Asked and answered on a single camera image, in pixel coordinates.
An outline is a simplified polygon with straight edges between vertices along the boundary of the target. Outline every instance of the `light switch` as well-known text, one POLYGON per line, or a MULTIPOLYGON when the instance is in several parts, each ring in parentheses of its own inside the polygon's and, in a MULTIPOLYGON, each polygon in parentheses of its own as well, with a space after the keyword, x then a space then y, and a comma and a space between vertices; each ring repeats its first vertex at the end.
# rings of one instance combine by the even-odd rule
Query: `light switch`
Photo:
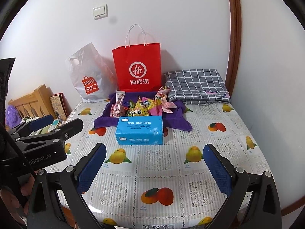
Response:
POLYGON ((95 20, 108 16, 107 4, 93 8, 93 18, 95 20))

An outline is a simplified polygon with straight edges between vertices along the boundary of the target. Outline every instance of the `white plastic bag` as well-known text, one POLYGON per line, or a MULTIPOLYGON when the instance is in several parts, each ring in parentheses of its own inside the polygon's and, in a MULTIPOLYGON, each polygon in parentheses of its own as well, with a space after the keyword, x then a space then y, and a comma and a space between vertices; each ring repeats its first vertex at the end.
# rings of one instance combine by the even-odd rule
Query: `white plastic bag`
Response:
POLYGON ((83 102, 103 101, 115 92, 115 75, 92 43, 70 56, 66 64, 73 86, 83 102))

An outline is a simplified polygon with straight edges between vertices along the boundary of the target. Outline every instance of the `black cable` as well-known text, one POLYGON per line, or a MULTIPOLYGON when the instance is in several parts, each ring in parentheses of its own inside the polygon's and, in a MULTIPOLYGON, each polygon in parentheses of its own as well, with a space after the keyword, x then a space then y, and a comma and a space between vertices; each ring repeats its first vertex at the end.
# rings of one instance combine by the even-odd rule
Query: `black cable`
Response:
POLYGON ((5 141, 7 141, 10 146, 14 149, 14 151, 17 153, 17 155, 19 157, 21 157, 24 161, 24 164, 27 166, 27 168, 30 170, 32 176, 34 178, 36 178, 36 173, 33 170, 32 166, 30 165, 30 163, 28 162, 28 160, 26 159, 26 157, 24 156, 24 154, 22 153, 22 151, 19 149, 19 147, 17 146, 17 144, 15 143, 15 141, 11 138, 11 136, 9 135, 9 133, 6 131, 5 127, 3 126, 2 123, 0 123, 0 133, 2 134, 3 138, 5 141))

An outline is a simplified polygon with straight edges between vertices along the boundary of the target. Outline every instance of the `red paper bag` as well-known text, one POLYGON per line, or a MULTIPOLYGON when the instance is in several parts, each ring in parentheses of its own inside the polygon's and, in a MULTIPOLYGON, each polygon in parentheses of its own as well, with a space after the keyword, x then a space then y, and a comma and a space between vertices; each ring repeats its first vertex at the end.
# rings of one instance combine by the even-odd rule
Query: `red paper bag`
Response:
POLYGON ((144 44, 125 46, 112 50, 118 80, 118 89, 126 92, 158 91, 161 87, 160 43, 147 44, 146 34, 140 27, 144 44))
POLYGON ((99 87, 97 86, 97 82, 93 77, 83 77, 83 85, 85 86, 85 91, 86 94, 89 95, 95 91, 100 90, 99 87))

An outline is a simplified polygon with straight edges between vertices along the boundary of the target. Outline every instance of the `wooden headboard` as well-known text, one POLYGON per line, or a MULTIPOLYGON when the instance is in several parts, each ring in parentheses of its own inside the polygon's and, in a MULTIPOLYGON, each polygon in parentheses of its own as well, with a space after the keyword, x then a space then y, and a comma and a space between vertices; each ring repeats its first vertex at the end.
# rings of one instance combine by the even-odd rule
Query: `wooden headboard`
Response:
POLYGON ((16 100, 10 100, 9 105, 13 105, 21 117, 43 117, 45 115, 56 115, 50 101, 51 93, 44 85, 39 86, 33 93, 22 96, 16 100))

